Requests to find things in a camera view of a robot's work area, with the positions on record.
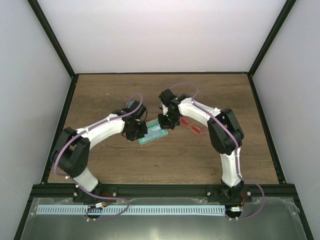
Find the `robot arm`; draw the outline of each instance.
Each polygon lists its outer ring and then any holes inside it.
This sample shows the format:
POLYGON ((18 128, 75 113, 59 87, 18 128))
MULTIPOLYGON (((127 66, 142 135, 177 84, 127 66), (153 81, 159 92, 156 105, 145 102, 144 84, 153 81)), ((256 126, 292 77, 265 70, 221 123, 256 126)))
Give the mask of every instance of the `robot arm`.
POLYGON ((133 101, 128 108, 117 109, 100 122, 84 128, 73 130, 72 128, 67 127, 62 131, 55 144, 50 156, 51 161, 53 163, 56 161, 58 154, 72 137, 86 131, 74 142, 74 148, 69 146, 64 151, 58 162, 58 167, 68 176, 73 178, 85 190, 88 192, 94 191, 94 194, 98 195, 99 192, 97 192, 97 190, 99 189, 98 185, 100 182, 87 168, 89 152, 96 144, 114 134, 125 133, 126 138, 130 141, 143 138, 145 134, 147 134, 147 125, 144 121, 140 121, 139 119, 146 111, 145 106, 141 105, 141 107, 131 115, 110 120, 114 117, 119 117, 133 111, 138 105, 139 102, 133 101))
POLYGON ((181 96, 174 95, 169 89, 163 91, 159 96, 163 103, 161 108, 162 114, 158 115, 161 128, 174 129, 180 125, 180 117, 190 117, 206 127, 208 127, 210 140, 213 148, 220 153, 222 163, 222 192, 228 199, 237 197, 243 188, 243 182, 237 174, 235 143, 225 133, 225 131, 211 118, 210 115, 195 106, 198 105, 216 117, 221 123, 227 126, 227 129, 238 141, 239 146, 242 145, 244 133, 234 115, 234 113, 226 108, 220 110, 218 108, 208 107, 204 104, 194 101, 186 94, 181 96))

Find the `wooden tabletop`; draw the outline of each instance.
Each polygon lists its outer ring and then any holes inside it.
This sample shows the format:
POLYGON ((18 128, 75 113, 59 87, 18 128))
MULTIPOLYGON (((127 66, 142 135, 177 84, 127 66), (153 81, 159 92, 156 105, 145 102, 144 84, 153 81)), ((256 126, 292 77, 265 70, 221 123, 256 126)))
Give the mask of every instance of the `wooden tabletop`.
MULTIPOLYGON (((82 74, 79 76, 65 127, 91 125, 124 108, 135 93, 143 95, 147 121, 161 113, 159 94, 179 82, 199 88, 196 100, 210 107, 230 108, 235 113, 244 139, 240 152, 241 173, 261 184, 277 184, 277 176, 245 74, 82 74)), ((173 93, 192 96, 189 85, 173 93)), ((190 121, 196 126, 200 123, 190 121)), ((196 135, 185 126, 148 144, 128 141, 120 134, 97 144, 89 155, 88 168, 102 183, 126 184, 219 184, 220 155, 211 145, 208 129, 196 135)), ((48 182, 68 182, 51 172, 48 182)))

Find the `red glasses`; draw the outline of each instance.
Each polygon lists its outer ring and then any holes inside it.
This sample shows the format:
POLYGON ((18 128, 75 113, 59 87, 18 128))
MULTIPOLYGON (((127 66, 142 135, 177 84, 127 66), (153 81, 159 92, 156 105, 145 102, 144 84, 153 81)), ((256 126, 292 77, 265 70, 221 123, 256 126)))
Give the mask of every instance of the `red glasses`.
POLYGON ((195 134, 201 135, 204 133, 205 128, 201 129, 198 126, 191 126, 188 122, 188 120, 186 120, 185 118, 181 117, 180 118, 180 123, 182 125, 185 125, 186 127, 190 128, 192 132, 194 132, 195 134))

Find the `white wall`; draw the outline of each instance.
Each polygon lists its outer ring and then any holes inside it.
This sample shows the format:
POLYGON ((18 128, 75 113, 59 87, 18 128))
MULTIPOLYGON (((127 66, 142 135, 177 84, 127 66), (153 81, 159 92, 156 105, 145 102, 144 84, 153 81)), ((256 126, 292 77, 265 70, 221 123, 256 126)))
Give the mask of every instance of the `white wall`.
POLYGON ((320 2, 297 1, 254 75, 289 183, 320 239, 320 2))
POLYGON ((285 0, 39 0, 76 73, 249 71, 285 0))
POLYGON ((26 0, 0 1, 0 239, 40 183, 70 77, 26 0))

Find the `black frame bar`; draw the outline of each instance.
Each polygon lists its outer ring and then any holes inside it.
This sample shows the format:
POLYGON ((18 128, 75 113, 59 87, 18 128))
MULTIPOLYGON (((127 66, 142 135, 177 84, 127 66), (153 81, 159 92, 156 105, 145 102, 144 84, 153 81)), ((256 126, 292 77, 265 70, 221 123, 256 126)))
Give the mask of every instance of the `black frame bar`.
MULTIPOLYGON (((55 146, 59 135, 61 134, 66 118, 68 115, 69 107, 75 92, 79 74, 75 74, 74 70, 71 67, 56 35, 54 34, 45 14, 43 13, 37 0, 27 0, 34 11, 37 19, 39 20, 43 30, 45 31, 47 37, 49 38, 52 46, 57 52, 61 62, 63 63, 65 69, 70 75, 71 82, 67 92, 67 96, 63 105, 61 116, 57 125, 57 129, 54 135, 52 146, 50 149, 51 154, 53 147, 55 146)), ((299 208, 299 217, 303 224, 304 232, 308 240, 313 240, 313 236, 306 219, 304 210, 302 208, 299 196, 297 194, 294 184, 287 184, 284 172, 282 170, 274 142, 266 121, 266 117, 261 106, 258 93, 255 88, 253 81, 253 75, 258 69, 260 63, 262 62, 264 56, 266 55, 268 49, 270 48, 273 40, 278 34, 281 26, 285 22, 290 10, 294 6, 296 0, 287 0, 284 4, 280 14, 278 15, 271 31, 269 32, 261 50, 259 51, 257 57, 254 60, 252 67, 249 72, 133 72, 133 73, 81 73, 81 74, 246 74, 248 76, 249 84, 252 90, 254 101, 259 113, 259 117, 262 123, 263 131, 267 140, 269 151, 272 157, 274 164, 275 172, 280 184, 262 184, 266 197, 292 197, 295 205, 299 208)), ((52 168, 52 162, 49 157, 47 159, 43 176, 41 178, 41 184, 36 184, 32 187, 29 199, 26 203, 25 210, 23 212, 20 224, 18 226, 15 240, 19 240, 22 236, 26 220, 30 211, 32 200, 34 198, 74 198, 74 192, 77 190, 74 184, 71 183, 48 183, 49 174, 52 168)), ((189 197, 189 198, 205 198, 209 202, 218 201, 221 204, 227 204, 228 202, 222 201, 220 196, 216 194, 207 196, 208 191, 214 192, 215 189, 220 188, 221 185, 217 184, 179 184, 179 185, 162 185, 162 184, 102 184, 102 188, 107 191, 116 191, 117 197, 120 198, 158 198, 158 197, 189 197)), ((245 185, 245 189, 251 192, 252 197, 260 197, 261 192, 255 185, 245 185)))

